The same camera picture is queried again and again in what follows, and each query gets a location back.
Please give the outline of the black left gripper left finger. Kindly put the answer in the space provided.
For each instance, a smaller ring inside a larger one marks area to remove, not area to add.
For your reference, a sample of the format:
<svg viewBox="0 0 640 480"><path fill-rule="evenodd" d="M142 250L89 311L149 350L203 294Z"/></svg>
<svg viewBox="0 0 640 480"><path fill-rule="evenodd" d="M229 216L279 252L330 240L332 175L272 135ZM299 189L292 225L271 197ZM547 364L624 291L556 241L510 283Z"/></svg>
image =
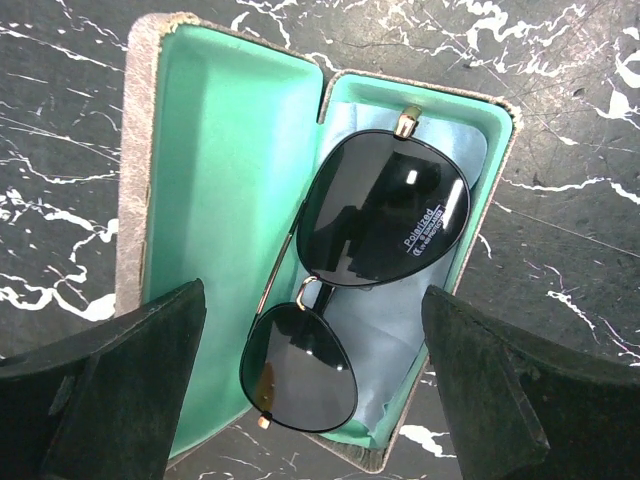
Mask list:
<svg viewBox="0 0 640 480"><path fill-rule="evenodd" d="M2 478L163 478L205 316L194 280L2 360Z"/></svg>

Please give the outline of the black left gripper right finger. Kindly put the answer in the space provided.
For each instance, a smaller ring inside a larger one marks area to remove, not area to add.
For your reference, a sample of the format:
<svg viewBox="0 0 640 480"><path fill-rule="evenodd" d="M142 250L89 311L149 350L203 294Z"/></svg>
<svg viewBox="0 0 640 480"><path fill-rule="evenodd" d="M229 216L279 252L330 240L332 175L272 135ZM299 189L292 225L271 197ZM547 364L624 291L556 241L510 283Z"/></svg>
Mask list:
<svg viewBox="0 0 640 480"><path fill-rule="evenodd" d="M551 342L435 286L422 322L463 478L638 478L638 369Z"/></svg>

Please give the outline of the light blue cleaning cloth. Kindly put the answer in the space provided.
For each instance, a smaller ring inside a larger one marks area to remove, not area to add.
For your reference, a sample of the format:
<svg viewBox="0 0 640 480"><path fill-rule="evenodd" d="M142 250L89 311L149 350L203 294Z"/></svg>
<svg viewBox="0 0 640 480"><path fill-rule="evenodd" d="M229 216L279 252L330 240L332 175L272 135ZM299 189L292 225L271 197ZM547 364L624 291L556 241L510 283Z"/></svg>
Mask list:
<svg viewBox="0 0 640 480"><path fill-rule="evenodd" d="M296 234L306 298L342 343L357 383L350 416L325 434L383 443L423 354L419 301L443 286L471 213L487 141L479 129L423 118L408 139L398 112L339 102Z"/></svg>

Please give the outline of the black sunglasses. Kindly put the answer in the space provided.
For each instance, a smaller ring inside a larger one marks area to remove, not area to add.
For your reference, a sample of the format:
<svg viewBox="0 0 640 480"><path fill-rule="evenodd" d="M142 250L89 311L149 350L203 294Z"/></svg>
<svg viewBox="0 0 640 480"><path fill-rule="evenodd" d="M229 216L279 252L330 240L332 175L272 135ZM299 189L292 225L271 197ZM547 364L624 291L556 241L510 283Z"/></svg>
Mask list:
<svg viewBox="0 0 640 480"><path fill-rule="evenodd" d="M282 245L302 281L288 301L260 301L241 358L260 427L374 427L411 370L417 290L471 207L462 170L415 137L420 114L408 106L391 128L346 136L316 174Z"/></svg>

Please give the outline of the grey glasses case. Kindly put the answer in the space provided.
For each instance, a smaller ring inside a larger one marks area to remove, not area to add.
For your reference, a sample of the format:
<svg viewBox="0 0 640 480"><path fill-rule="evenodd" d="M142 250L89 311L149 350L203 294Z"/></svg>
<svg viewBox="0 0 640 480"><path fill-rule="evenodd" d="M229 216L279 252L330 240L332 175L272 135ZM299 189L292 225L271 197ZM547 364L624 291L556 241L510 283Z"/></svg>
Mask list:
<svg viewBox="0 0 640 480"><path fill-rule="evenodd" d="M240 384L241 358L260 301L288 301L302 281L295 252L282 245L321 167L331 106L398 114L416 106L419 122L455 121L485 136L484 168L450 274L443 286L429 285L450 293L521 119L508 102L476 92L357 70L326 79L313 61L188 12L139 18L128 48L115 310L125 314L186 282L203 283L204 330L172 445L182 454L247 411L258 413ZM302 433L364 472L382 471L427 358L423 334L415 378L383 443Z"/></svg>

